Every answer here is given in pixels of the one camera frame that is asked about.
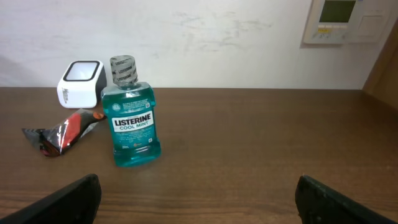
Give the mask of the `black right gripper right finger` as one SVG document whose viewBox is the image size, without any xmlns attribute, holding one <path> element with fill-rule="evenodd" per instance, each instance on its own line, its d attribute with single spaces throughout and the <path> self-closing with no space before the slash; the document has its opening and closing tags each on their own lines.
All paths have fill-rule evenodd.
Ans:
<svg viewBox="0 0 398 224">
<path fill-rule="evenodd" d="M 295 203 L 303 224 L 397 224 L 308 175 L 298 180 Z"/>
</svg>

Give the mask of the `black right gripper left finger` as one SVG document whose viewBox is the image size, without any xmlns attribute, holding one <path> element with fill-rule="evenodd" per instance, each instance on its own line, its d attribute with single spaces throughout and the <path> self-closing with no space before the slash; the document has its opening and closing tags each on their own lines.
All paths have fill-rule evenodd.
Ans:
<svg viewBox="0 0 398 224">
<path fill-rule="evenodd" d="M 96 174 L 88 174 L 39 201 L 1 219 L 15 223 L 93 223 L 101 202 Z"/>
</svg>

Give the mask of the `black red snack wrapper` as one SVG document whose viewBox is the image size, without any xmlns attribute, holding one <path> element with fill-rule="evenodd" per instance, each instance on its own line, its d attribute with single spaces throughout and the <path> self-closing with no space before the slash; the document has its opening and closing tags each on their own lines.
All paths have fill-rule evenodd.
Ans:
<svg viewBox="0 0 398 224">
<path fill-rule="evenodd" d="M 44 156 L 58 157 L 105 119 L 102 113 L 79 109 L 50 129 L 22 128 L 22 133 Z"/>
</svg>

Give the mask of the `teal Listerine mouthwash bottle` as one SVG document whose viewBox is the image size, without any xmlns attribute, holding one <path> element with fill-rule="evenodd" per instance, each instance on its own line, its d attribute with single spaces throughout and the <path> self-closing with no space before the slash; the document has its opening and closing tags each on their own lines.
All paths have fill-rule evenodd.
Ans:
<svg viewBox="0 0 398 224">
<path fill-rule="evenodd" d="M 147 82 L 138 81 L 133 56 L 113 56 L 109 62 L 114 84 L 101 91 L 101 101 L 111 131 L 115 163 L 131 167 L 153 161 L 161 155 L 154 91 Z"/>
</svg>

